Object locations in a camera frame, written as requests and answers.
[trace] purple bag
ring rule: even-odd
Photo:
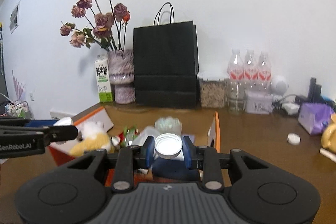
[[[300,110],[299,123],[310,135],[317,135],[328,126],[333,113],[334,110],[328,105],[304,103]]]

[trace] yellow toy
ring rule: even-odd
[[[331,123],[323,132],[321,144],[324,149],[329,149],[331,152],[336,153],[336,114],[331,115]]]
[[[110,136],[108,136],[104,130],[104,124],[102,122],[85,122],[79,130],[81,131],[83,141],[77,143],[70,150],[70,156],[80,157],[85,151],[97,149],[105,149],[108,153],[114,152],[114,147],[110,142]]]

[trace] round black disc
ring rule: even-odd
[[[320,206],[318,191],[281,169],[250,170],[233,184],[229,199],[245,219],[263,224],[301,224]]]
[[[24,184],[16,193],[15,205],[27,223],[73,224],[94,217],[105,200],[104,186],[92,175],[64,169]]]

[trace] bag handle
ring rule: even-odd
[[[164,7],[166,4],[169,4],[169,5],[170,5],[170,23],[174,23],[174,8],[173,8],[173,5],[168,1],[168,2],[166,2],[164,5],[162,5],[161,9],[157,12],[157,14],[156,14],[156,16],[155,16],[155,19],[154,19],[153,26],[155,26],[156,18],[157,18],[157,25],[159,25],[160,14],[161,14],[161,11],[162,11],[163,7]]]

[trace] wall socket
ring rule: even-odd
[[[56,112],[56,111],[50,111],[50,116],[53,120],[60,120],[64,117],[73,117],[73,114],[65,113],[65,112]]]

